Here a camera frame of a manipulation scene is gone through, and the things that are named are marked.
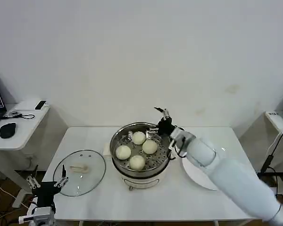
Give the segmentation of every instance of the glass lid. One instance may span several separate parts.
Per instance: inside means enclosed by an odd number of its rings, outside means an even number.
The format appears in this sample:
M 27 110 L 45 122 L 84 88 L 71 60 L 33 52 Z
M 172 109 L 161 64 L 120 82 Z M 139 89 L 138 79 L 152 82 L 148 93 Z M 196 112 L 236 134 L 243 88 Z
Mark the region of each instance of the glass lid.
M 68 182 L 61 190 L 66 196 L 80 196 L 92 191 L 103 179 L 106 163 L 103 156 L 92 150 L 76 151 L 57 166 L 53 180 L 60 181 L 65 166 Z

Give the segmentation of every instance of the robotic arm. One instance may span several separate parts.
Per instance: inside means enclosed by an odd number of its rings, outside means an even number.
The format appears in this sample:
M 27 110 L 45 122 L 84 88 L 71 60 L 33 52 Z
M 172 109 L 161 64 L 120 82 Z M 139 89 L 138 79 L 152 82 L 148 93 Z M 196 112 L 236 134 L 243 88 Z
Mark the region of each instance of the robotic arm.
M 223 148 L 173 126 L 166 109 L 156 109 L 164 114 L 157 127 L 159 134 L 170 136 L 169 149 L 176 150 L 177 146 L 177 155 L 186 157 L 200 168 L 243 211 L 273 225 L 283 226 L 283 205 L 255 173 L 236 160 L 226 158 Z
M 28 176 L 26 180 L 32 189 L 33 195 L 38 197 L 38 201 L 31 215 L 21 216 L 15 223 L 23 224 L 29 222 L 29 226 L 55 225 L 54 215 L 56 213 L 56 207 L 53 198 L 68 181 L 64 165 L 62 168 L 62 179 L 58 182 L 46 181 L 39 184 L 32 176 Z

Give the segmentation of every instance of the table leg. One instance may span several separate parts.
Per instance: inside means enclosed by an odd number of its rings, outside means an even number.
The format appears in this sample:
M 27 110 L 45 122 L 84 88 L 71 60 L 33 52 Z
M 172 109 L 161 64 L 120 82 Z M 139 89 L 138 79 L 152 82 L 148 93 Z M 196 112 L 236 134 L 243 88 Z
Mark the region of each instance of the table leg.
M 31 194 L 31 192 L 28 192 L 24 189 L 21 189 L 20 192 L 18 193 L 12 207 L 13 208 L 19 208 L 21 206 L 21 202 L 24 200 L 24 198 L 27 194 Z
M 12 164 L 9 162 L 9 160 L 0 154 L 0 172 L 11 179 L 20 188 L 26 190 L 27 192 L 31 192 L 27 181 L 19 174 L 17 174 L 11 166 Z

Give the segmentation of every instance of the desk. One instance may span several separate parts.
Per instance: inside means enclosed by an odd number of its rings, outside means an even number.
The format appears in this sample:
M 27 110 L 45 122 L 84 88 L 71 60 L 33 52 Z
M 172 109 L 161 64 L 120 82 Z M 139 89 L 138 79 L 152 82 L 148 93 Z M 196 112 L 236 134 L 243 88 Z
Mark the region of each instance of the desk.
M 12 136 L 11 138 L 2 139 L 0 137 L 0 152 L 3 150 L 18 151 L 22 149 L 42 121 L 48 109 L 49 107 L 47 106 L 41 111 L 19 111 L 23 114 L 35 115 L 35 117 L 30 120 L 22 118 L 1 120 L 0 127 L 11 122 L 15 122 L 17 124 L 17 127 L 14 136 Z M 21 201 L 22 198 L 27 194 L 27 192 L 31 191 L 31 189 L 28 186 L 26 180 L 23 179 L 10 167 L 11 165 L 12 164 L 10 164 L 8 160 L 0 153 L 0 172 L 22 188 L 17 196 L 16 202 L 13 204 L 13 207 L 16 207 L 19 204 L 18 201 Z
M 52 181 L 59 162 L 69 154 L 92 149 L 103 152 L 118 128 L 69 128 L 50 163 L 43 181 Z M 231 128 L 185 128 L 210 139 L 227 150 L 228 156 L 251 169 L 243 148 Z M 220 191 L 194 183 L 181 161 L 171 161 L 166 177 L 152 188 L 129 191 L 106 156 L 106 174 L 91 192 L 78 197 L 57 194 L 54 198 L 57 220 L 89 221 L 208 221 L 252 219 Z

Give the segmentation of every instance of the floor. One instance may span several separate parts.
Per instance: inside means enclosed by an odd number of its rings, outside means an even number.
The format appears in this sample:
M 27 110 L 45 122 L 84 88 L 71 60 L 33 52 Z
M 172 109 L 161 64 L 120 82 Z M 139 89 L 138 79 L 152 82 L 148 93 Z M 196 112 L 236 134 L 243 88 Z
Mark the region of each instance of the floor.
M 29 172 L 20 172 L 20 175 L 26 178 Z M 38 172 L 37 180 L 42 181 L 45 172 Z M 273 186 L 273 181 L 264 180 L 270 186 Z M 5 191 L 16 196 L 20 188 L 11 180 L 0 180 L 0 187 Z M 32 196 L 26 196 L 24 204 L 29 206 Z M 278 200 L 283 203 L 283 197 L 280 195 Z M 21 207 L 14 209 L 11 207 L 14 198 L 5 194 L 0 190 L 0 226 L 7 226 L 8 222 L 18 218 L 19 216 L 26 215 L 26 208 Z M 66 222 L 69 226 L 78 226 L 78 221 Z M 213 226 L 213 222 L 84 222 L 83 226 Z M 223 221 L 219 222 L 220 226 L 234 226 L 237 222 Z M 247 224 L 247 226 L 268 226 L 267 223 L 262 223 L 261 220 L 253 220 Z

